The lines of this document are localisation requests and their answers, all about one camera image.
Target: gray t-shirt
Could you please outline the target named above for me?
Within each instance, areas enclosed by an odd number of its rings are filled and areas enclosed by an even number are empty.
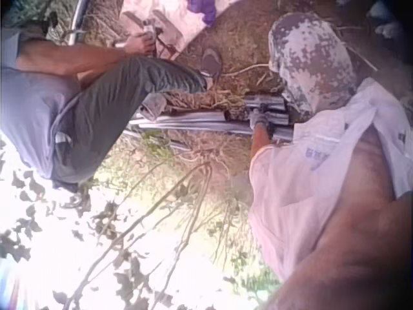
[[[22,161],[50,178],[55,128],[81,89],[76,77],[18,70],[19,44],[31,39],[45,40],[20,29],[1,29],[0,128]]]

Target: pants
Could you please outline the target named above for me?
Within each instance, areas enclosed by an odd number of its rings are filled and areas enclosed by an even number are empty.
[[[63,116],[57,131],[71,142],[55,145],[52,179],[67,188],[93,176],[149,93],[196,93],[206,87],[200,73],[171,61],[131,57],[120,62],[76,96]]]
[[[356,76],[344,43],[315,14],[284,15],[268,43],[270,70],[285,80],[288,100],[300,111],[338,109],[354,94]]]

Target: person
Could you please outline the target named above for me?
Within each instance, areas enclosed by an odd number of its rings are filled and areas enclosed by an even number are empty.
[[[315,14],[269,34],[270,68],[313,117],[290,145],[255,110],[249,221],[284,281],[263,309],[412,309],[413,133],[398,101],[356,77],[344,44]]]
[[[150,36],[124,48],[57,46],[39,27],[1,30],[1,130],[21,159],[75,192],[93,176],[150,93],[203,92],[221,70],[205,51],[201,72],[152,54]]]

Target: shirt sleeve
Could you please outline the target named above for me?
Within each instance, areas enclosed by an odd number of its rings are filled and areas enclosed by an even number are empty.
[[[1,29],[1,66],[16,69],[19,45],[29,39],[44,40],[39,34],[30,33],[19,28]]]

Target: white fabric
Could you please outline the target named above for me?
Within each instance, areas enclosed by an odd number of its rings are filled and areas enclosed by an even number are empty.
[[[280,280],[313,250],[336,206],[354,147],[371,124],[399,198],[413,189],[413,132],[397,99],[370,78],[347,106],[296,124],[291,145],[269,145],[254,156],[249,220]]]

